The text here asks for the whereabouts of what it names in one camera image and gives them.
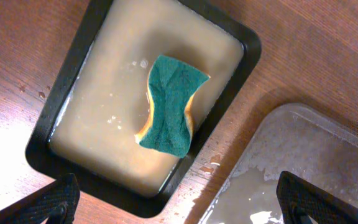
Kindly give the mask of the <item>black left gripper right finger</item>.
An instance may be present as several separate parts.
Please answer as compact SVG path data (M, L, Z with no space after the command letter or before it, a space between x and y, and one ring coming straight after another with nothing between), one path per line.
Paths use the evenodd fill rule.
M276 194L284 223L358 224L358 208L291 172L281 172Z

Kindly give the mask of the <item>green and yellow sponge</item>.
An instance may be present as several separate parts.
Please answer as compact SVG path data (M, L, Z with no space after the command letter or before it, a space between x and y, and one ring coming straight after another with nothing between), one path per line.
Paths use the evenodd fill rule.
M190 150L195 125L191 107L210 76L173 57L159 55L147 79L149 117L135 135L138 145L183 158Z

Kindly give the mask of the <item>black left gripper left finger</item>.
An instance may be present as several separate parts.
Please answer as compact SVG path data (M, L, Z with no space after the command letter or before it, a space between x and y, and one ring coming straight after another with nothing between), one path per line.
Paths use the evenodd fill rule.
M66 174L0 211L0 223L72 224L80 199L75 174Z

